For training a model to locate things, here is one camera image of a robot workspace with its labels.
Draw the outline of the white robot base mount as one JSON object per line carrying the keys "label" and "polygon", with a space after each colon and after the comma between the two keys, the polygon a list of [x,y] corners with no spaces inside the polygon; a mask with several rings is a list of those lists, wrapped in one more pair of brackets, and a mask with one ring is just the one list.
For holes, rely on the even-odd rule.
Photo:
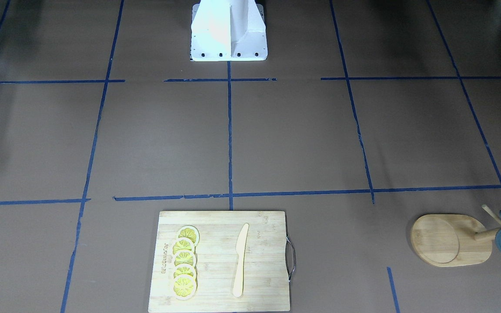
{"label": "white robot base mount", "polygon": [[192,6],[190,59],[264,61],[268,57],[264,0],[201,0]]}

